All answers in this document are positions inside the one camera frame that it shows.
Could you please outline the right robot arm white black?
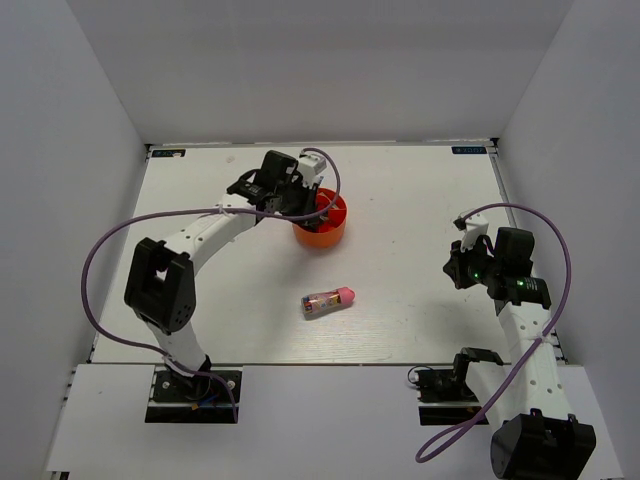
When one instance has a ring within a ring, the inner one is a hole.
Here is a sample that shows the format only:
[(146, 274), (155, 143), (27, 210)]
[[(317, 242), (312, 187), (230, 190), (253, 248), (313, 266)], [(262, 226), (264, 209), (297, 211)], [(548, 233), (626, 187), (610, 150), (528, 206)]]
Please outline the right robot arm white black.
[(444, 272), (458, 289), (486, 288), (512, 361), (505, 367), (490, 350), (463, 350), (469, 363), (451, 374), (453, 390), (485, 407), (492, 429), (490, 459), (499, 479), (577, 479), (596, 447), (593, 426), (577, 420), (544, 329), (551, 298), (533, 276), (531, 232), (498, 230), (488, 244), (485, 222), (463, 224)]

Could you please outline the pink capped eraser bottle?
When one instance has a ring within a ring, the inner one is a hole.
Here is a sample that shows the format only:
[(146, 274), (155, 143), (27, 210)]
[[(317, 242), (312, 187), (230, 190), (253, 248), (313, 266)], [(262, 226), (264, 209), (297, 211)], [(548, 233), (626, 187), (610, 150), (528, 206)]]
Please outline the pink capped eraser bottle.
[(355, 292), (349, 287), (308, 294), (301, 299), (302, 314), (308, 320), (319, 318), (330, 312), (349, 308), (355, 298)]

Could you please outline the orange round organizer container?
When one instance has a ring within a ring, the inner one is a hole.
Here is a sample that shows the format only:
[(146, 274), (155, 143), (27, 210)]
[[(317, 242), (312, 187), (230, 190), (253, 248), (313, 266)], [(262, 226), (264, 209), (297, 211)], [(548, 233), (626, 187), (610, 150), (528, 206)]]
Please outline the orange round organizer container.
[(318, 210), (329, 205), (336, 198), (334, 205), (327, 213), (320, 217), (320, 223), (315, 230), (302, 228), (297, 224), (292, 229), (297, 241), (306, 247), (327, 249), (336, 246), (342, 239), (347, 223), (347, 204), (345, 200), (336, 195), (336, 192), (327, 188), (320, 188), (316, 196)]

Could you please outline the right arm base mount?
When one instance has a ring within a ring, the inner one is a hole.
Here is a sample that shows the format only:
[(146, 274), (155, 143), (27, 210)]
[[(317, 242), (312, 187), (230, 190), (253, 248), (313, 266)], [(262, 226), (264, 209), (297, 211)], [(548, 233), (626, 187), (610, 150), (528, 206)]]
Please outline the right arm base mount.
[(488, 362), (503, 366), (497, 352), (462, 348), (449, 368), (417, 365), (407, 372), (407, 382), (418, 392), (421, 426), (453, 426), (470, 420), (479, 410), (479, 401), (466, 384), (471, 363)]

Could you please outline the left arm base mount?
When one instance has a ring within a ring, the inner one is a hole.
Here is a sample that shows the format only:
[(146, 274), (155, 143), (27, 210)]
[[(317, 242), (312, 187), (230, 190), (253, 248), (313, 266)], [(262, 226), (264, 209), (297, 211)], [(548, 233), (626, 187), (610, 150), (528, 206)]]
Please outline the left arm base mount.
[(230, 396), (218, 381), (198, 379), (193, 388), (158, 367), (146, 407), (147, 424), (235, 424)]

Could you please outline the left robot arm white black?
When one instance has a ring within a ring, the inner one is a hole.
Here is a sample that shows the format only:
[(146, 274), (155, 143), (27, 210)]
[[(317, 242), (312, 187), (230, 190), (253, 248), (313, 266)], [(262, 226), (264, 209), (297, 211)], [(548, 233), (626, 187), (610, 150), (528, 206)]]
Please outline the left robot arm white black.
[(199, 399), (211, 387), (208, 357), (190, 324), (196, 276), (222, 248), (266, 218), (316, 225), (322, 174), (335, 163), (309, 147), (292, 157), (268, 151), (259, 168), (242, 174), (211, 209), (162, 240), (145, 238), (134, 249), (124, 301), (151, 330), (177, 387)]

